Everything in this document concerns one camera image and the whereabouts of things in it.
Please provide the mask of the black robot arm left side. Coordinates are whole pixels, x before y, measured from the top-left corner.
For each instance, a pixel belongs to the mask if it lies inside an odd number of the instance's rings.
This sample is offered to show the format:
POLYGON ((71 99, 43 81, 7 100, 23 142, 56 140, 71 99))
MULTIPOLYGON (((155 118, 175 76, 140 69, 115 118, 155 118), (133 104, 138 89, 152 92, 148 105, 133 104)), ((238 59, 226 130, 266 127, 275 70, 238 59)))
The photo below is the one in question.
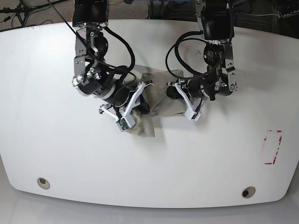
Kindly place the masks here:
POLYGON ((200 109, 207 99, 214 101, 216 95, 229 96, 237 90, 231 1, 197 0, 195 10, 200 30, 182 34, 169 50, 174 51, 178 62, 191 73, 190 77, 180 77, 171 71, 170 74, 176 81, 169 82, 167 89, 168 97, 185 101, 184 115, 188 120, 199 119, 200 109), (182 42, 197 40, 205 44, 203 59, 207 64, 207 71, 203 73, 191 68, 179 53, 182 42))

